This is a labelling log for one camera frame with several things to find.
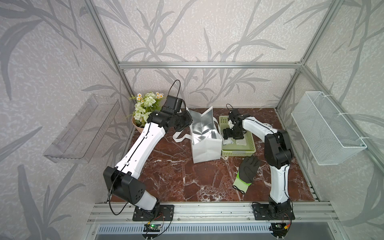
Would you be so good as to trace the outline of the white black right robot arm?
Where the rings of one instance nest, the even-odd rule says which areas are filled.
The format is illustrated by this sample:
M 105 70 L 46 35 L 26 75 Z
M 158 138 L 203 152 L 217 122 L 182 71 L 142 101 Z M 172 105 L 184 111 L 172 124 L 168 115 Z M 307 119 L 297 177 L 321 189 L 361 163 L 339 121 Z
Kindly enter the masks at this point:
M 229 128 L 223 130 L 225 140 L 241 140 L 249 132 L 263 141 L 264 158 L 271 170 L 271 191 L 269 202 L 274 207 L 290 206 L 288 174 L 293 158 L 292 145 L 287 131 L 274 129 L 239 110 L 229 111 Z

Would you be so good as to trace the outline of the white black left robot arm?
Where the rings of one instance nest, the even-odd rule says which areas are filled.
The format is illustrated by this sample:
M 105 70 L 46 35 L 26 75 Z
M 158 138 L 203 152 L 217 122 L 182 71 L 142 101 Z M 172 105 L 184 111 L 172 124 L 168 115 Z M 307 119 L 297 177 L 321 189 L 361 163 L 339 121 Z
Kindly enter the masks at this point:
M 158 199 L 152 196 L 144 183 L 139 181 L 142 169 L 158 142 L 170 128 L 181 132 L 192 124 L 189 111 L 180 113 L 154 111 L 150 114 L 144 130 L 128 153 L 115 167 L 107 167 L 103 176 L 111 195 L 145 211 L 152 211 Z

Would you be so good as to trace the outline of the white insulated delivery bag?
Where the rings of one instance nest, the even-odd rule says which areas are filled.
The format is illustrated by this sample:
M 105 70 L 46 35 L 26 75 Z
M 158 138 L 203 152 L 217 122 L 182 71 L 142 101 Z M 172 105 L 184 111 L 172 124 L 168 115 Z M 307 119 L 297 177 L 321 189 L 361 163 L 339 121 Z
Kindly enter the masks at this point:
M 213 108 L 204 113 L 188 110 L 192 117 L 190 134 L 180 136 L 181 132 L 173 135 L 175 142 L 179 143 L 185 139 L 191 141 L 193 162 L 195 164 L 219 160 L 222 153 L 222 137 L 216 125 L 218 121 L 213 116 Z

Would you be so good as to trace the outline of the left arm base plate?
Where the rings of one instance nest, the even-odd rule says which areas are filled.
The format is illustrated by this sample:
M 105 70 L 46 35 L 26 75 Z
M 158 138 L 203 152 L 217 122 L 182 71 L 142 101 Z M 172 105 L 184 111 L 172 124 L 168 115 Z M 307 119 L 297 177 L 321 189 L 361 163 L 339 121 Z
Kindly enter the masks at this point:
M 174 205 L 156 204 L 151 211 L 135 207 L 133 221 L 134 222 L 152 222 L 152 221 L 171 221 L 174 216 Z

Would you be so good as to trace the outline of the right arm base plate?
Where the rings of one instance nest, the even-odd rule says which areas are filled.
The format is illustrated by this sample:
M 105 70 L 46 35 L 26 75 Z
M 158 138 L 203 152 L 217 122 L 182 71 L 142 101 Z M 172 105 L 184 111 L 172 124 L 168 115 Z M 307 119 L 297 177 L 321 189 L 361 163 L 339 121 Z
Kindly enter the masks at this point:
M 292 221 L 296 219 L 293 211 L 293 204 L 290 200 L 279 204 L 276 204 L 273 201 L 269 202 L 268 204 L 253 202 L 251 206 L 253 209 L 255 220 Z

